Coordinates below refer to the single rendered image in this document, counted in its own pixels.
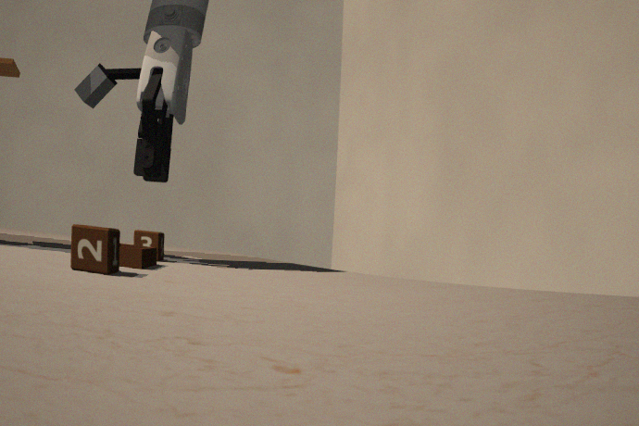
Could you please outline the brown wooden tray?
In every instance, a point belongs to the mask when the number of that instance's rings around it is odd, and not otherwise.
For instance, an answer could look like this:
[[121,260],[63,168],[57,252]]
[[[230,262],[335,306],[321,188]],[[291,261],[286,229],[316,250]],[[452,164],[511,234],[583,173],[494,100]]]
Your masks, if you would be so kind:
[[157,264],[157,248],[133,244],[119,244],[119,266],[145,269]]

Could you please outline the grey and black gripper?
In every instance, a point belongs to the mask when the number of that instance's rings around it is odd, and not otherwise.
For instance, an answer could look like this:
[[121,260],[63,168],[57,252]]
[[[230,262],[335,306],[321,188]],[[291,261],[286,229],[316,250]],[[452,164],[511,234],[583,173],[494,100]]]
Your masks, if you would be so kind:
[[169,179],[173,116],[180,125],[185,122],[193,48],[201,38],[197,31],[175,25],[144,33],[147,47],[136,99],[142,112],[138,138],[143,139],[137,139],[133,173],[147,182]]

